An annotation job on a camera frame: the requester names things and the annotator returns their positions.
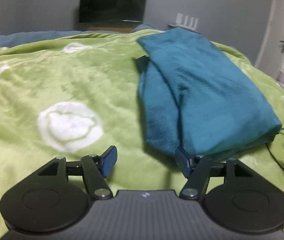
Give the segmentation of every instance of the teal towel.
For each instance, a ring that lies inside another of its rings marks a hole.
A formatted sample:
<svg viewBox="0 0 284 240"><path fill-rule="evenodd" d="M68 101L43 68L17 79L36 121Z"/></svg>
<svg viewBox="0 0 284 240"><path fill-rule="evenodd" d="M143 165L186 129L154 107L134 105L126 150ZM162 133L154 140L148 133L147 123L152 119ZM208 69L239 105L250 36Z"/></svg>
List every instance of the teal towel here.
<svg viewBox="0 0 284 240"><path fill-rule="evenodd" d="M136 60L146 142L215 160L274 139L281 122L264 95L216 46L181 28L140 37Z"/></svg>

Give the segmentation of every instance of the ribbed black surface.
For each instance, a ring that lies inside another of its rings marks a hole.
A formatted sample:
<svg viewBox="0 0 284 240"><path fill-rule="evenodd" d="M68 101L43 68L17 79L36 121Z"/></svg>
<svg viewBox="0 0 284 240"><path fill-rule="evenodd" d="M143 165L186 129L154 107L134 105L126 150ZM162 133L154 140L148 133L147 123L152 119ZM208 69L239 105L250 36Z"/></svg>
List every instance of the ribbed black surface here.
<svg viewBox="0 0 284 240"><path fill-rule="evenodd" d="M11 231L3 240L284 240L284 232L248 236L212 222L196 201L173 190L119 191L96 201L78 224L50 236L24 236Z"/></svg>

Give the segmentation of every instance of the green blanket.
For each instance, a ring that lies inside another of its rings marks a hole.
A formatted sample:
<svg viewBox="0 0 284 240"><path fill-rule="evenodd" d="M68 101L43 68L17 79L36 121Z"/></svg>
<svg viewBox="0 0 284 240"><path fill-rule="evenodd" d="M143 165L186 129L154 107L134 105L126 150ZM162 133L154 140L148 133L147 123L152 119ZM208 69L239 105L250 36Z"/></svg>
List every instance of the green blanket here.
<svg viewBox="0 0 284 240"><path fill-rule="evenodd" d="M118 148L108 178L114 193L120 188L179 192L186 180L174 160L144 143L137 100L133 59L145 52L135 41L158 32L81 34L0 49L0 198L55 156L79 160L109 145ZM284 124L284 90L238 51L215 45L257 85ZM271 151L284 165L282 133ZM264 146L238 157L284 191L284 173ZM209 187L219 183L212 179ZM0 215L0 236L6 230Z"/></svg>

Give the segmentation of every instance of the white router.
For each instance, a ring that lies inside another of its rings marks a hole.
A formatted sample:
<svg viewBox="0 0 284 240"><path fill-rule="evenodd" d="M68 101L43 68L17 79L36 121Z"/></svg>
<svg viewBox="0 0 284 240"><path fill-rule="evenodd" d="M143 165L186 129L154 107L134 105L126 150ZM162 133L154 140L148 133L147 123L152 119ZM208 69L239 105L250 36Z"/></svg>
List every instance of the white router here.
<svg viewBox="0 0 284 240"><path fill-rule="evenodd" d="M183 19L183 14L178 13L177 18L175 20L175 25L179 26L179 27L182 27L182 28L185 28L185 29L188 29L188 30L191 30L191 31L195 31L196 30L196 28L198 26L198 22L199 22L198 18L196 18L194 20L194 17L192 17L191 20L190 20L189 25L187 25L187 22L188 22L188 19L189 19L188 15L185 16L185 18L184 18L184 24L182 24L182 19Z"/></svg>

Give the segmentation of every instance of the tv screen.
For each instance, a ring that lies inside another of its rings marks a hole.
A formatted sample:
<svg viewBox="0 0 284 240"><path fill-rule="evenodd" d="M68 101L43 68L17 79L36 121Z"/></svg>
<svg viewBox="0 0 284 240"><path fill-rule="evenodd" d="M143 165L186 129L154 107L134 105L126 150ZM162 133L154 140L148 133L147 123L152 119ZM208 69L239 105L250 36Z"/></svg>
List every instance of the tv screen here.
<svg viewBox="0 0 284 240"><path fill-rule="evenodd" d="M143 21L146 0L80 0L79 22Z"/></svg>

